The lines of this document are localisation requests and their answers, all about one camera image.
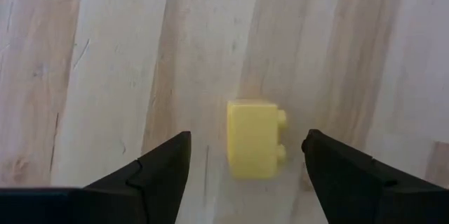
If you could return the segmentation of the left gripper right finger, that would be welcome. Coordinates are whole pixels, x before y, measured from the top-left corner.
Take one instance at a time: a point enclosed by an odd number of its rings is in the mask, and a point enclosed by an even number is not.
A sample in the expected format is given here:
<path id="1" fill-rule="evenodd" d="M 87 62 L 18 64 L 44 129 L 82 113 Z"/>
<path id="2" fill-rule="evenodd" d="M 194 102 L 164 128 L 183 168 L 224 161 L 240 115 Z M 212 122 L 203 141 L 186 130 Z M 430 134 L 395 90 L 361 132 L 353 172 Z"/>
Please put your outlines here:
<path id="1" fill-rule="evenodd" d="M 447 223 L 448 190 L 309 130 L 302 151 L 329 223 Z"/>

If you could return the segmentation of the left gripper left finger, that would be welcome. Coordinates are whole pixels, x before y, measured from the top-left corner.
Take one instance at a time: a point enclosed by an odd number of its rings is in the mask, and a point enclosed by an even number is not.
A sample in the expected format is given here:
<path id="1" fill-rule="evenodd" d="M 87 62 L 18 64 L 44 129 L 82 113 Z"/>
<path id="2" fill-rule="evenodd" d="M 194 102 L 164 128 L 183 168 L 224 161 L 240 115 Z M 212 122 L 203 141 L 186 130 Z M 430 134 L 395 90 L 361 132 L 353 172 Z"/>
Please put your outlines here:
<path id="1" fill-rule="evenodd" d="M 85 187 L 1 189 L 2 223 L 174 223 L 187 184 L 183 131 Z"/>

